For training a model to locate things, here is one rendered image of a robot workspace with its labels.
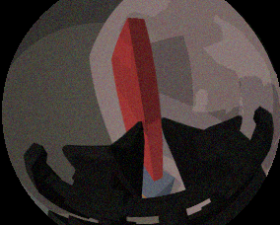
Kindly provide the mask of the red lid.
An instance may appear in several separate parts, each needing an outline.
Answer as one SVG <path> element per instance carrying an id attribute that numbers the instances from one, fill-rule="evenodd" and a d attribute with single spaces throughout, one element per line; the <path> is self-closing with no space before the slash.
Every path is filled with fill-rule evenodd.
<path id="1" fill-rule="evenodd" d="M 152 181 L 163 178 L 164 149 L 159 87 L 145 19 L 128 18 L 115 45 L 111 66 L 125 131 L 144 124 L 144 166 Z"/>

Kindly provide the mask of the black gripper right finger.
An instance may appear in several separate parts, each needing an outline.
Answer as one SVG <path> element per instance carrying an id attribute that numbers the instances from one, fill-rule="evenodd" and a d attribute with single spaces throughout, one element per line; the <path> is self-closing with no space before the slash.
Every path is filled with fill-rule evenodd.
<path id="1" fill-rule="evenodd" d="M 239 131 L 242 119 L 244 118 L 237 114 L 231 119 L 203 129 L 161 117 L 165 141 L 169 144 L 172 156 L 175 158 L 175 165 L 185 188 L 194 188 L 198 185 L 196 179 L 199 179 L 203 172 L 212 148 L 217 142 Z"/>

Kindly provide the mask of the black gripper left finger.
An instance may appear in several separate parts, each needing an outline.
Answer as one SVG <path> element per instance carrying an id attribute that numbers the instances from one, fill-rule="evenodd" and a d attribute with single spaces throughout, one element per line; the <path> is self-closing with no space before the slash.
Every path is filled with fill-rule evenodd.
<path id="1" fill-rule="evenodd" d="M 110 146 L 63 146 L 71 166 L 82 171 L 114 174 L 134 198 L 142 198 L 144 164 L 144 124 L 134 124 Z"/>

